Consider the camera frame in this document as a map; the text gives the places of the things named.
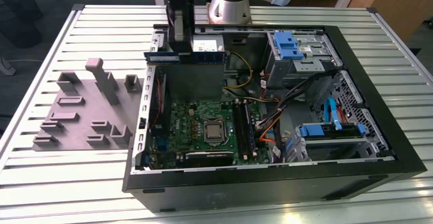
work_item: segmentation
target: motherboard chip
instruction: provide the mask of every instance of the motherboard chip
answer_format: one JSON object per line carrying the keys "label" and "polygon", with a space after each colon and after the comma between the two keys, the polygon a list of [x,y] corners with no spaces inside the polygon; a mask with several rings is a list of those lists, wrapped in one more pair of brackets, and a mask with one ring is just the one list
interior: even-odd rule
{"label": "motherboard chip", "polygon": [[221,118],[207,120],[203,122],[205,126],[205,142],[211,146],[217,146],[225,142],[226,139],[226,127],[225,121]]}
{"label": "motherboard chip", "polygon": [[206,138],[207,139],[218,139],[222,137],[222,128],[221,125],[207,125],[206,126]]}

